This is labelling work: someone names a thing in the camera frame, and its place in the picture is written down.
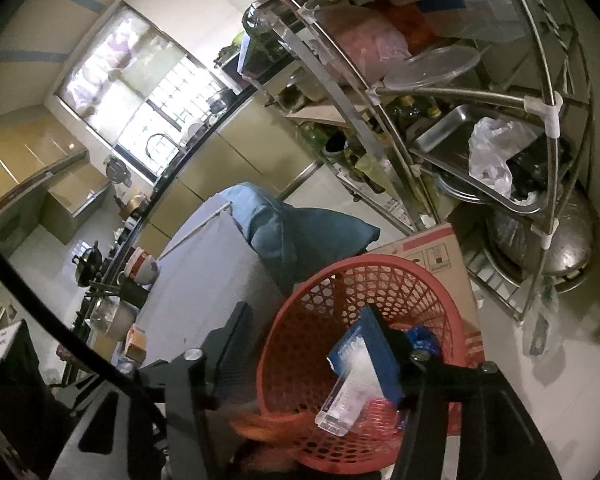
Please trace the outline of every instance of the plastic container lid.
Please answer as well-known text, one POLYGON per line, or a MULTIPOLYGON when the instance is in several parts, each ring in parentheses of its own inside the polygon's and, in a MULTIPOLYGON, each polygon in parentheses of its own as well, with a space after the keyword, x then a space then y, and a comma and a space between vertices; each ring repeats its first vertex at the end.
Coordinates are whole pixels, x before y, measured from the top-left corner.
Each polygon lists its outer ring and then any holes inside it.
POLYGON ((480 61, 480 52, 470 46, 451 45, 428 50, 400 63, 384 77, 389 90, 446 83, 471 70, 480 61))

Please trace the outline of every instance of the faucet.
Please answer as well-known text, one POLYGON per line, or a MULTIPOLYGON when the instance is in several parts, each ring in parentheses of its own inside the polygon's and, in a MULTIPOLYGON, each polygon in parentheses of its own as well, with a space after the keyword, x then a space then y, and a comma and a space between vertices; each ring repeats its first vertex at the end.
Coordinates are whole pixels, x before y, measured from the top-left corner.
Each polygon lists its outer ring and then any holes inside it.
POLYGON ((158 132, 156 134, 150 135, 149 138, 146 140, 146 144, 144 145, 144 152, 146 153, 146 156, 148 156, 151 160, 153 160, 154 158, 151 156, 151 153, 149 153, 149 141, 151 139, 153 139, 154 137, 164 137, 171 144, 173 144, 178 149, 178 151, 180 153, 185 153, 187 151, 182 146, 180 146, 175 140, 171 139, 171 137, 168 136, 167 134, 164 134, 162 132, 158 132))

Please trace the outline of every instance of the curtain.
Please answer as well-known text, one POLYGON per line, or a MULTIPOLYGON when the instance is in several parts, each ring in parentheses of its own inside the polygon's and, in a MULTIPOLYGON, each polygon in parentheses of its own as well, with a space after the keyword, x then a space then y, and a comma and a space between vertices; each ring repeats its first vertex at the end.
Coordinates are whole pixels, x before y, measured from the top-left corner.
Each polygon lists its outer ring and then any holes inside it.
POLYGON ((114 146, 149 94, 184 57, 147 20, 121 6, 65 77, 58 96, 114 146))

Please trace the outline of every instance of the pink plastic bag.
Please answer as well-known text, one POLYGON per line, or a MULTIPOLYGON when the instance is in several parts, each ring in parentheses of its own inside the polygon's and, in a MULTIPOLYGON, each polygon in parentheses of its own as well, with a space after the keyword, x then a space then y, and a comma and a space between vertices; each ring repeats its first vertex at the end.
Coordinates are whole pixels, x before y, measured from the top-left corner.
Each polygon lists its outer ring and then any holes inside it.
MULTIPOLYGON (((376 10, 347 4, 321 9, 317 18, 369 83, 382 79, 392 64, 411 57, 404 36, 376 10)), ((328 54, 318 54, 346 76, 347 68, 328 54)))

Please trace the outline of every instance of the black cable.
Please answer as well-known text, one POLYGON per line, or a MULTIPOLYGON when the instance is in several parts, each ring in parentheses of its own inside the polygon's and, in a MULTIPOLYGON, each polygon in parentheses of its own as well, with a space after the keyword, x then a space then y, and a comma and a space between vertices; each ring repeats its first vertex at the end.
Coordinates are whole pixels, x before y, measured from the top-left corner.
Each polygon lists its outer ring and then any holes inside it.
POLYGON ((64 346, 85 366, 89 367, 115 387, 135 399, 145 408, 158 429, 166 434, 164 415, 153 403, 142 387, 123 375, 111 363, 105 361, 79 338, 46 307, 27 283, 20 277, 11 264, 0 254, 0 281, 13 294, 24 309, 31 314, 42 328, 64 346))

